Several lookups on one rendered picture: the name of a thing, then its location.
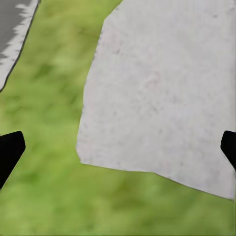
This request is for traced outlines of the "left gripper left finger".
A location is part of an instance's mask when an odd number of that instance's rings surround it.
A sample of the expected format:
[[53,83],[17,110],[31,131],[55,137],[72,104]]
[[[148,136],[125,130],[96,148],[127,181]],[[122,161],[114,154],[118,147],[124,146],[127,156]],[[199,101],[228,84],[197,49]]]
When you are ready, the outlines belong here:
[[0,136],[0,190],[26,149],[22,131]]

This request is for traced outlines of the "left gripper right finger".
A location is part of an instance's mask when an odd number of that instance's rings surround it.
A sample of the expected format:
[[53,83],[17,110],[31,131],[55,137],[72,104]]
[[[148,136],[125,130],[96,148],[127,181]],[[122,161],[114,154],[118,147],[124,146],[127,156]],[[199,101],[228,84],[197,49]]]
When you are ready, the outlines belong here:
[[224,131],[224,134],[221,137],[220,149],[236,170],[236,133]]

